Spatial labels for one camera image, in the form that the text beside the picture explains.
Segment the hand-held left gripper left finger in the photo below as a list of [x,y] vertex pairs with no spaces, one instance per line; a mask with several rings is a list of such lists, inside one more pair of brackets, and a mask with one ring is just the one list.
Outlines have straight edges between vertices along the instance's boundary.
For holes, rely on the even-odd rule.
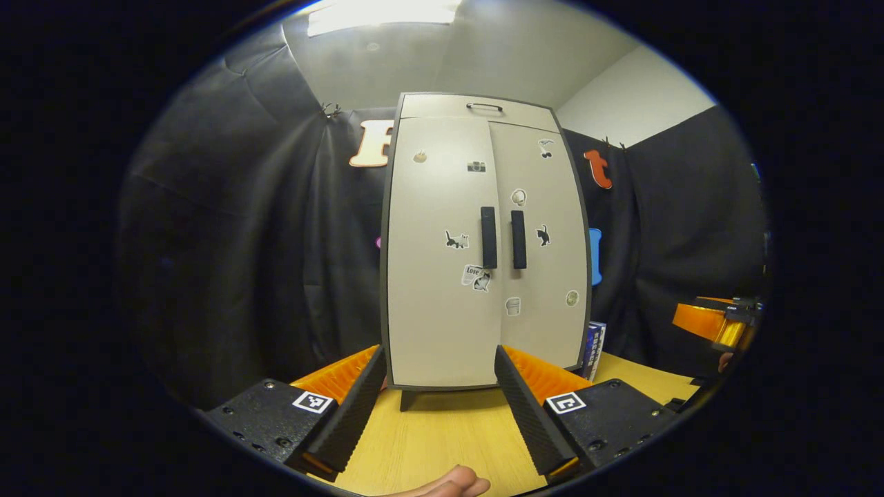
[[203,415],[243,449],[334,482],[372,415],[386,375],[374,345],[299,380],[263,378]]

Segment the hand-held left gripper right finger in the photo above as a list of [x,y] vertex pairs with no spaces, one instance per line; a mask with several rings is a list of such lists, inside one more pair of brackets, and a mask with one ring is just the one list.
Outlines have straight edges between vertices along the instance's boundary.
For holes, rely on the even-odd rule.
[[619,378],[593,383],[514,347],[497,346],[494,373],[544,478],[571,478],[621,460],[678,415]]

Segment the white cabinet door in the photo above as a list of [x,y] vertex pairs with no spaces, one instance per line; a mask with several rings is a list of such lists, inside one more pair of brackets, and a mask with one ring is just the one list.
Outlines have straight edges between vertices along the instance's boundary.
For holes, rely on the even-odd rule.
[[497,176],[502,344],[572,369],[581,364],[591,301],[590,249],[566,139],[492,122]]
[[484,388],[500,343],[498,182],[480,117],[402,117],[386,192],[394,386]]

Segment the white shoe cabinet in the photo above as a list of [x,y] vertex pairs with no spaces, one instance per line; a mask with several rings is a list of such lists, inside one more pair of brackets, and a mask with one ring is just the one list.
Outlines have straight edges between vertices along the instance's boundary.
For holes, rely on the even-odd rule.
[[[400,388],[394,386],[392,383],[392,375],[391,375],[391,360],[390,360],[390,352],[389,352],[389,343],[387,340],[387,306],[386,306],[386,288],[385,288],[385,274],[386,274],[386,257],[385,257],[385,249],[384,249],[384,235],[386,232],[386,217],[387,217],[387,190],[390,183],[390,172],[392,169],[392,158],[394,158],[394,146],[396,133],[394,131],[395,126],[398,121],[402,117],[480,117],[481,119],[485,119],[489,125],[492,122],[503,123],[506,125],[515,125],[515,126],[527,126],[534,127],[541,130],[547,130],[553,133],[561,133],[564,135],[566,139],[566,134],[563,131],[559,120],[555,116],[555,113],[552,109],[546,106],[524,103],[524,101],[517,101],[512,99],[504,99],[498,97],[489,97],[488,95],[458,95],[454,93],[404,93],[400,97],[400,101],[398,102],[398,106],[395,114],[395,122],[394,128],[392,129],[392,140],[390,144],[390,148],[388,151],[389,164],[387,167],[386,173],[386,186],[385,186],[385,196],[384,196],[384,208],[383,208],[383,218],[382,218],[382,235],[381,235],[381,255],[380,255],[380,311],[381,311],[381,333],[382,339],[384,342],[385,352],[386,352],[386,364],[387,364],[387,381],[389,388],[397,389],[401,391],[401,410],[408,410],[411,406],[414,405],[416,399],[420,394],[426,392],[454,392],[454,391],[465,391],[465,390],[474,390],[474,389],[483,389],[483,388],[467,388],[467,389],[414,389],[414,388]],[[568,146],[568,150],[570,151],[568,140],[566,139],[566,145]],[[573,154],[571,153],[572,161],[575,167],[575,173],[579,179],[579,173],[577,172],[577,165],[575,164]],[[584,217],[587,222],[586,217],[586,208],[585,201],[583,195],[584,202]],[[590,244],[590,236],[588,236],[588,248],[590,249],[590,277],[591,277],[591,299],[593,299],[593,249]],[[588,305],[588,321],[590,321],[590,305]],[[587,336],[587,327],[585,331],[585,340],[586,342]],[[565,369],[568,371],[574,371],[580,368],[583,365],[583,356],[581,364],[572,369]],[[493,388],[496,387],[498,381],[493,386],[484,387],[484,388]]]

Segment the blue printed box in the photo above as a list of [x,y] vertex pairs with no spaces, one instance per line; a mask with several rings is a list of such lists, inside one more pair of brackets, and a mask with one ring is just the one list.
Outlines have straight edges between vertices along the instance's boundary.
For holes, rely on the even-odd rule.
[[605,342],[606,324],[590,321],[584,347],[583,367],[580,375],[590,382],[595,381],[597,368]]

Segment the black backdrop cloth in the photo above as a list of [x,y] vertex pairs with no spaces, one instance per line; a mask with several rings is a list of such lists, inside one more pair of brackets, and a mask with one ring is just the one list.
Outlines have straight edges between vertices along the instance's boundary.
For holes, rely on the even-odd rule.
[[[210,410],[262,378],[296,380],[384,347],[382,211],[404,93],[552,109],[583,189],[603,350],[716,374],[722,351],[672,324],[677,304],[763,296],[771,273],[760,177],[729,114],[691,111],[632,146],[586,136],[566,126],[568,111],[506,83],[547,83],[575,65],[579,47],[564,40],[578,23],[462,26],[311,38],[306,19],[278,20],[171,99],[124,179],[119,285],[146,363],[177,398]],[[327,103],[341,114],[324,116]]]

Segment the ceiling light panel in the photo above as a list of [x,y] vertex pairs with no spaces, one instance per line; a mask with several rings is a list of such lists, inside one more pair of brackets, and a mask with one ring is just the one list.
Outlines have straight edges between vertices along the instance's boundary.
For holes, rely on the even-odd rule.
[[320,0],[300,10],[307,14],[307,36],[388,24],[454,22],[462,0]]

